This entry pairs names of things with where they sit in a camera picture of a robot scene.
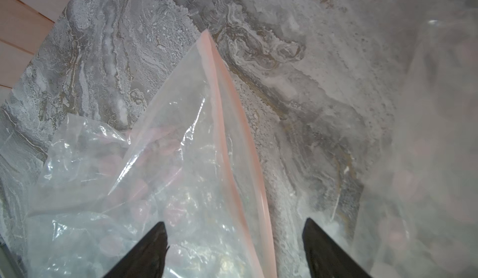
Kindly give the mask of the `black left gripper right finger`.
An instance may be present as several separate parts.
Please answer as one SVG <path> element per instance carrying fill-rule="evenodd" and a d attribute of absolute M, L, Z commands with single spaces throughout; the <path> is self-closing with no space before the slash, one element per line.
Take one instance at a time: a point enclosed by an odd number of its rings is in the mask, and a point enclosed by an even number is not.
<path fill-rule="evenodd" d="M 302 231 L 312 278 L 371 278 L 313 219 Z"/>

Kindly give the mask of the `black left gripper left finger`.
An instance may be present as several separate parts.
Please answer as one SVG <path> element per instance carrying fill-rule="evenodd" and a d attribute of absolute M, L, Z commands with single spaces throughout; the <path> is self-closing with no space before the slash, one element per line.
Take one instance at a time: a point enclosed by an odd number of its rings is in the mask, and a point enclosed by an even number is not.
<path fill-rule="evenodd" d="M 168 249 L 166 226 L 158 222 L 104 277 L 162 278 Z"/>

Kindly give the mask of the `clear zipper bag pink zip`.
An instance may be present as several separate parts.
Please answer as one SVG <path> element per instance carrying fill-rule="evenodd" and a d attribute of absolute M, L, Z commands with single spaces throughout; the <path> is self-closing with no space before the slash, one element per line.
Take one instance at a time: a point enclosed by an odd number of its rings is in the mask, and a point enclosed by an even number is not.
<path fill-rule="evenodd" d="M 29 193 L 27 275 L 110 277 L 157 224 L 166 278 L 277 275 L 258 154 L 208 31 L 130 131 L 65 117 Z"/>

